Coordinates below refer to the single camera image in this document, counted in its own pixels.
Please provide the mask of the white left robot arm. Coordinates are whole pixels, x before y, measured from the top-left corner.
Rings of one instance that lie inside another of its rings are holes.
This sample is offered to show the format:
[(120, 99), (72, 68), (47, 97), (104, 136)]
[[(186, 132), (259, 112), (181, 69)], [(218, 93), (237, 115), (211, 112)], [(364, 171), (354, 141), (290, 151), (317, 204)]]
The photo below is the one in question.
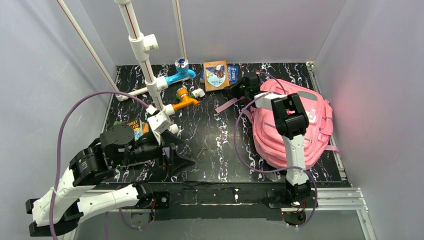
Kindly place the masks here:
[(120, 208), (154, 209), (156, 196), (145, 180), (92, 197), (85, 193), (112, 177), (119, 167), (158, 160), (158, 166), (173, 176), (195, 164), (178, 153), (177, 146), (183, 142), (178, 136), (165, 131), (160, 138), (162, 143), (149, 132), (136, 139), (133, 128), (125, 123), (102, 132), (72, 158), (56, 186), (44, 196), (26, 201), (26, 212), (32, 215), (29, 235), (61, 236), (89, 218)]

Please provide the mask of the pink student backpack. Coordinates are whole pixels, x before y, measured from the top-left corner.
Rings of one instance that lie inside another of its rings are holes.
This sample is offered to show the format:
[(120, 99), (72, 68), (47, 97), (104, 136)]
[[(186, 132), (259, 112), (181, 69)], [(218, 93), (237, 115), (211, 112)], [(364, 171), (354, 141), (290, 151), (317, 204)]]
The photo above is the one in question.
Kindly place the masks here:
[(260, 84), (252, 77), (243, 77), (226, 90), (234, 98), (215, 111), (242, 99), (254, 100), (245, 114), (252, 123), (255, 150), (270, 166), (310, 169), (324, 151), (340, 151), (329, 144), (333, 109), (316, 91), (282, 79)]

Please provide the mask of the orange Othello book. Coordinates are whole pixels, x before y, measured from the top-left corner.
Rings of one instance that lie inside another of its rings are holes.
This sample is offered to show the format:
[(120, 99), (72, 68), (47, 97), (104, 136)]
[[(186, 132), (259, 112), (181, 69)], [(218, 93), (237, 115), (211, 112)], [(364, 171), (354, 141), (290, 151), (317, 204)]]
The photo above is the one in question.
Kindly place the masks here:
[(225, 60), (203, 63), (205, 91), (223, 90), (230, 85), (228, 66)]

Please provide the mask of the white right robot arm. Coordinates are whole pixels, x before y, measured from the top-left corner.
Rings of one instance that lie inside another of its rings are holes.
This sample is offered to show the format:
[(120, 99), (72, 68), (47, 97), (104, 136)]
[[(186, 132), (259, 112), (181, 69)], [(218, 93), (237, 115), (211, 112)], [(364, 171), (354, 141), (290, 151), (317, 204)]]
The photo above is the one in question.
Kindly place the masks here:
[(297, 93), (282, 94), (261, 90), (259, 76), (243, 76), (236, 83), (224, 87), (229, 96), (249, 100), (259, 110), (270, 110), (275, 128), (281, 136), (286, 153), (285, 192), (280, 199), (287, 205), (304, 203), (311, 195), (312, 178), (306, 170), (304, 141), (309, 120)]

